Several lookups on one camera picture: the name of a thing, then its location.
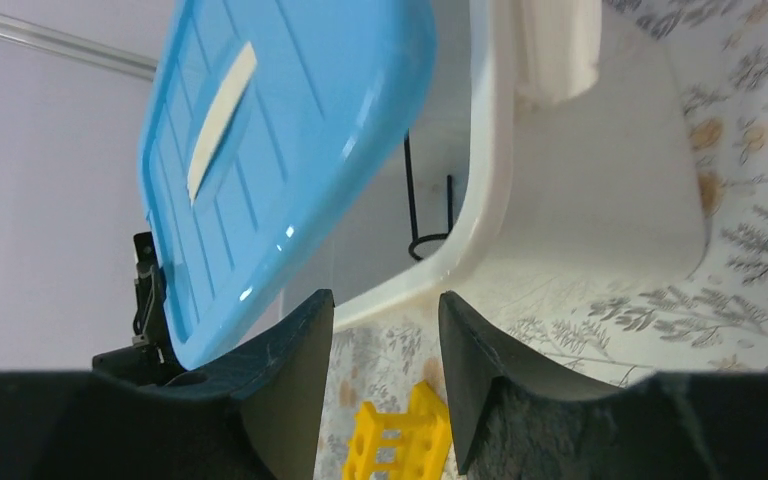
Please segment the white plastic storage bin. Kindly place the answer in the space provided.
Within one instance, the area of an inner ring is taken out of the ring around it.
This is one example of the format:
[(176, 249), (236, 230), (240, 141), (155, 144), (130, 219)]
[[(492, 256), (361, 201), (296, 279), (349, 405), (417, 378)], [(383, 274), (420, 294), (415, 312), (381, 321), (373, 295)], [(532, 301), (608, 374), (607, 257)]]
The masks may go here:
[(402, 147), (287, 284), (333, 291), (337, 330), (435, 323), (457, 292), (498, 324), (683, 280), (706, 244), (667, 48), (602, 1), (437, 1), (438, 53), (410, 131), (417, 176), (456, 179), (422, 262)]

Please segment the black wire tripod stand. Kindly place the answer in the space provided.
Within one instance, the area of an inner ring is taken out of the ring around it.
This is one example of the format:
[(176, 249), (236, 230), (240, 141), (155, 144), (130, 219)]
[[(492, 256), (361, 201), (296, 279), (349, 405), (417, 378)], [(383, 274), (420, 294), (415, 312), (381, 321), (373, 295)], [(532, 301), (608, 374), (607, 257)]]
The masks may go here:
[(443, 182), (417, 176), (411, 136), (402, 143), (409, 243), (407, 253), (414, 262), (424, 261), (452, 233), (456, 223), (456, 179), (449, 173)]

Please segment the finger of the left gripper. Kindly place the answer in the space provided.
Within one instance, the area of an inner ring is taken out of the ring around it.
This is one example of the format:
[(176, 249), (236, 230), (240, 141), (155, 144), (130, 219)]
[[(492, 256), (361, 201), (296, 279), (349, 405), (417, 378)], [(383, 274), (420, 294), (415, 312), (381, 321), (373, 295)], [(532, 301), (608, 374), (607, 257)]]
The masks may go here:
[(138, 233), (133, 243), (137, 309), (132, 344), (94, 356), (92, 368), (139, 386), (165, 385), (184, 372), (173, 351), (164, 311), (166, 281), (152, 234)]

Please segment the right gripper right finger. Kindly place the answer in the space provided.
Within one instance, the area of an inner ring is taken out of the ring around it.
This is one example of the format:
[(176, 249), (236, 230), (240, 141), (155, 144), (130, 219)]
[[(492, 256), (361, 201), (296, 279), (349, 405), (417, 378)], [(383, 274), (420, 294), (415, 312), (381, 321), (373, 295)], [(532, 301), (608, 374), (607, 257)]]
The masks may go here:
[(441, 357), (456, 465), (465, 474), (503, 380), (539, 397), (579, 401), (619, 391), (571, 370), (497, 328), (454, 291), (439, 297)]

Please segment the blue plastic bin lid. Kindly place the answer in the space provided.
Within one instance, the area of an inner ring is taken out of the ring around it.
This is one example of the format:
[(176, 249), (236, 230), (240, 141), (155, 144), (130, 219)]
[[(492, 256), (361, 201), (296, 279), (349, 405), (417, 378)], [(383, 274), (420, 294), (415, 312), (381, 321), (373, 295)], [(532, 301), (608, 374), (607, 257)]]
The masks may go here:
[(179, 1), (137, 173), (178, 362), (232, 350), (422, 111), (428, 1)]

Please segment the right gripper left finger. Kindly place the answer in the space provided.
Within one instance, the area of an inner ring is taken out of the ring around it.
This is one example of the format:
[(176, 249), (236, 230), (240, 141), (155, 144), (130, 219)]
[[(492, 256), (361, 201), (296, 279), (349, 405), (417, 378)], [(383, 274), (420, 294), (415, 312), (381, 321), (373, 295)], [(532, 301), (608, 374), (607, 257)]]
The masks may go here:
[(195, 370), (181, 388), (204, 400), (206, 431), (188, 443), (182, 479), (310, 479), (333, 336), (334, 298), (311, 294), (254, 339)]

